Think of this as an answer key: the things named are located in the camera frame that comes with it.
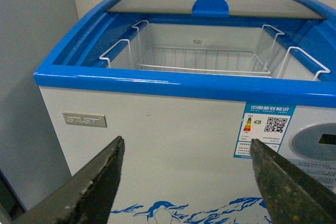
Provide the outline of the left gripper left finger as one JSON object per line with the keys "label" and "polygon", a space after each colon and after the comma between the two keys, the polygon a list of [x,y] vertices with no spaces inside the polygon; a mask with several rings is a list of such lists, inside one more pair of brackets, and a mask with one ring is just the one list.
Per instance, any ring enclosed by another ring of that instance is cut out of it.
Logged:
{"label": "left gripper left finger", "polygon": [[124,139],[116,137],[72,178],[14,223],[107,223],[121,180]]}

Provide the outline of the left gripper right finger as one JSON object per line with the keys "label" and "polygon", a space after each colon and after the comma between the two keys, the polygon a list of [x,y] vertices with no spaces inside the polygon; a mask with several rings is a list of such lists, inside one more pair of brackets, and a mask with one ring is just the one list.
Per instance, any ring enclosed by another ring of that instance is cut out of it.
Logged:
{"label": "left gripper right finger", "polygon": [[273,223],[335,223],[335,193],[258,139],[250,155]]}

